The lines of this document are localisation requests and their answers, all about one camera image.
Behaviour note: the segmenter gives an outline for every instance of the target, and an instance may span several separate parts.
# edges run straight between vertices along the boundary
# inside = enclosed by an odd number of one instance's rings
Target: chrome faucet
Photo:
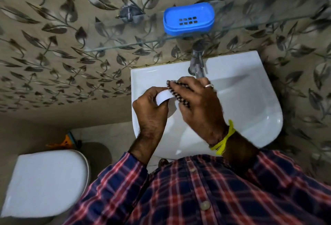
[[[204,61],[202,56],[205,53],[205,46],[201,40],[196,41],[192,47],[192,57],[190,67],[188,68],[189,74],[195,76],[196,78],[205,77],[204,72]]]

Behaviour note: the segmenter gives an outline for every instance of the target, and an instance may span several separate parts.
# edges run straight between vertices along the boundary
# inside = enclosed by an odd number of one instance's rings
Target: sink basin
[[[205,59],[206,77],[214,85],[224,111],[234,128],[256,147],[271,143],[283,126],[283,115],[276,94],[257,51]],[[152,86],[166,87],[167,80],[178,80],[188,73],[189,61],[136,68],[131,70],[132,102]],[[154,155],[179,159],[197,154],[215,156],[184,121],[178,101],[169,101],[169,114],[163,137]],[[132,109],[132,123],[139,134],[137,116]]]

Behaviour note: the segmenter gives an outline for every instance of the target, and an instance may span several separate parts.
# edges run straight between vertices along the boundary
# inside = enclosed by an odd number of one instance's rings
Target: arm
[[[124,224],[148,180],[146,165],[167,123],[168,102],[157,106],[155,96],[166,88],[152,87],[133,102],[140,134],[128,153],[104,169],[74,206],[63,225]]]
[[[190,103],[187,108],[180,103],[179,108],[184,121],[202,138],[210,147],[219,143],[228,133],[222,107],[216,92],[207,78],[181,77],[179,82],[188,84],[193,92],[185,87],[170,82],[171,87],[181,97]],[[235,169],[237,174],[244,173],[252,164],[259,149],[235,132],[226,142],[223,157]]]
[[[262,189],[331,224],[331,187],[306,176],[294,160],[281,152],[262,149],[246,175]]]

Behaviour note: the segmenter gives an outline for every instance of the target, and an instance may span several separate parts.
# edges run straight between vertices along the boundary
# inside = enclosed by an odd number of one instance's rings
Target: toilet
[[[89,164],[75,150],[20,155],[1,217],[56,216],[72,207],[90,181]]]

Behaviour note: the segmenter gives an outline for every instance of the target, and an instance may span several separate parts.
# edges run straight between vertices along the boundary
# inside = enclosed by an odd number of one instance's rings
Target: bracelet
[[[233,122],[232,122],[232,120],[229,120],[229,132],[228,132],[228,134],[219,143],[217,143],[215,146],[210,148],[210,150],[216,150],[216,155],[221,156],[225,151],[226,141],[235,132],[236,132],[236,130],[233,128]]]

